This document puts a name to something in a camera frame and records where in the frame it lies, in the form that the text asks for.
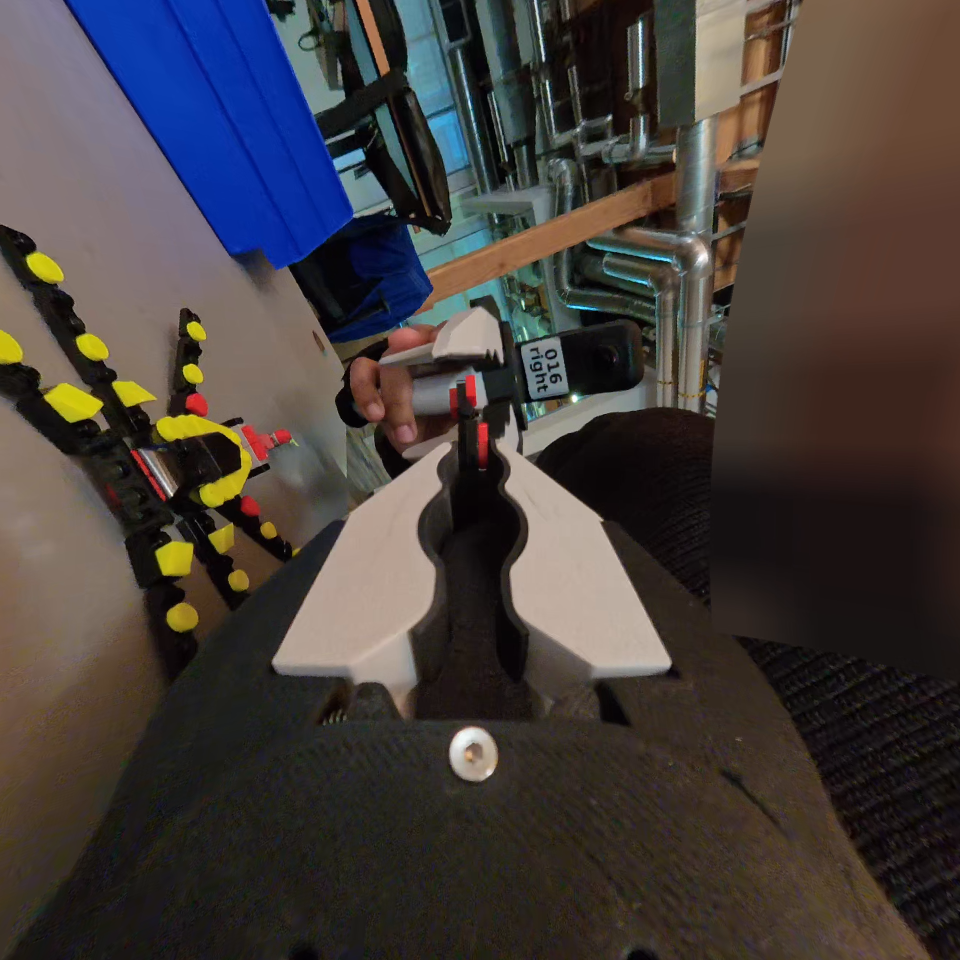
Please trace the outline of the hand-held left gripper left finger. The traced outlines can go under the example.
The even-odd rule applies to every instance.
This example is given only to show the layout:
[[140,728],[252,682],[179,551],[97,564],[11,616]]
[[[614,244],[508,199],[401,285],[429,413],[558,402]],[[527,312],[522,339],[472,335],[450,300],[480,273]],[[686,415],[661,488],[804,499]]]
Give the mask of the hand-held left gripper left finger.
[[281,676],[376,684],[404,718],[449,639],[443,549],[457,447],[443,441],[354,510],[271,662]]

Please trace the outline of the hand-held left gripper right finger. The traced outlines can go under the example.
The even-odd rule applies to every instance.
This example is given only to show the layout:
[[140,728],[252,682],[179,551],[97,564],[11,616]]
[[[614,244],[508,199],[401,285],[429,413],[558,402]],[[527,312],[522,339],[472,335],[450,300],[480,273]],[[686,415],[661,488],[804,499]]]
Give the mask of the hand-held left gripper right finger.
[[525,535],[507,582],[528,685],[557,701],[597,681],[666,674],[671,655],[601,516],[510,446],[493,451]]

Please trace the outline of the red black lego leg piece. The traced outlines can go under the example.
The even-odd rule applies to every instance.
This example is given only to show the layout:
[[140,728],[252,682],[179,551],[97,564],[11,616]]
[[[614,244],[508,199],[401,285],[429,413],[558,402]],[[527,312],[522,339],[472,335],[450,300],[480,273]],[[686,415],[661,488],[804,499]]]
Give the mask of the red black lego leg piece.
[[450,414],[457,426],[458,458],[462,473],[485,472],[489,466],[490,434],[479,403],[477,374],[467,374],[449,389]]

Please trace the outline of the black yellow lego spider model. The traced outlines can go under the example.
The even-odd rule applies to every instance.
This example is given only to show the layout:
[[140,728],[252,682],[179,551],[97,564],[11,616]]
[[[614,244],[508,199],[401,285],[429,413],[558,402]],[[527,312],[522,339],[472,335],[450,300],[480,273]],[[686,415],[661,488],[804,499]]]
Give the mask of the black yellow lego spider model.
[[156,652],[173,682],[198,651],[199,614],[181,587],[195,563],[235,611],[251,593],[248,574],[231,557],[237,532],[280,563],[296,554],[246,493],[251,479],[270,471],[270,454],[294,439],[285,430],[258,431],[242,417],[209,417],[200,365],[208,335],[187,307],[178,314],[166,414],[152,419],[145,405],[156,396],[121,379],[110,365],[109,348],[64,289],[60,265],[6,224],[1,249],[81,381],[44,385],[18,340],[3,331],[2,398],[51,446],[80,463],[119,524]]

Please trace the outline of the person's right hand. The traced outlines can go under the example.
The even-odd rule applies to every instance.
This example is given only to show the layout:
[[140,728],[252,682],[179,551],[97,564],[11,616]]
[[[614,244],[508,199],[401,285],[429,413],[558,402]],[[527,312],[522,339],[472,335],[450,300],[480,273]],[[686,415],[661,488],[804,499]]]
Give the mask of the person's right hand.
[[[390,332],[374,344],[389,356],[431,344],[447,324],[414,324]],[[383,366],[379,359],[357,357],[349,366],[348,385],[353,403],[364,419],[382,428],[383,435],[399,453],[418,443],[447,434],[448,416],[416,416],[413,410],[413,379],[401,366]]]

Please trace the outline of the blue jacket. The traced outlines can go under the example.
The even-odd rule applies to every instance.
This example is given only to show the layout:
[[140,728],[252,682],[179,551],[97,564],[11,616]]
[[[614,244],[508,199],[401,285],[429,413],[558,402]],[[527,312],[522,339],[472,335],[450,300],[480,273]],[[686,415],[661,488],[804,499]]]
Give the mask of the blue jacket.
[[407,223],[388,211],[355,217],[289,271],[335,345],[405,324],[434,291]]

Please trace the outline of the wooden beam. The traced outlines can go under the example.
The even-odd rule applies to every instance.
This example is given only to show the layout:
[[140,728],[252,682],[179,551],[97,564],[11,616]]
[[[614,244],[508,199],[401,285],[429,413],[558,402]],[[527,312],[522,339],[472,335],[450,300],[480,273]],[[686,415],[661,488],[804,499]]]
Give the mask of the wooden beam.
[[441,264],[427,272],[433,291],[418,313],[675,202],[676,174],[660,174]]

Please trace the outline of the blue plastic bin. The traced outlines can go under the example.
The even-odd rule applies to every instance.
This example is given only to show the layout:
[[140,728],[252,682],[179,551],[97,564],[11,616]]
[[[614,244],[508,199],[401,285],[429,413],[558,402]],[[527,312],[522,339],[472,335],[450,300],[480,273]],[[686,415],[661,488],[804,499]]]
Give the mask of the blue plastic bin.
[[231,257],[283,269],[352,221],[265,2],[66,6]]

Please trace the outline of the metal duct pipes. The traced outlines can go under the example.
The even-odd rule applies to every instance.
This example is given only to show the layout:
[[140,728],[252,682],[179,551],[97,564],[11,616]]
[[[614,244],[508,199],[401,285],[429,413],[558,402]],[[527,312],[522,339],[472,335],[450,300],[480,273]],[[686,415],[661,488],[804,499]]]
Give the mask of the metal duct pipes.
[[708,372],[718,122],[745,89],[747,18],[742,1],[653,3],[654,115],[659,131],[676,135],[676,201],[584,242],[606,263],[625,257],[640,281],[672,285],[675,305],[654,321],[656,400],[695,412]]

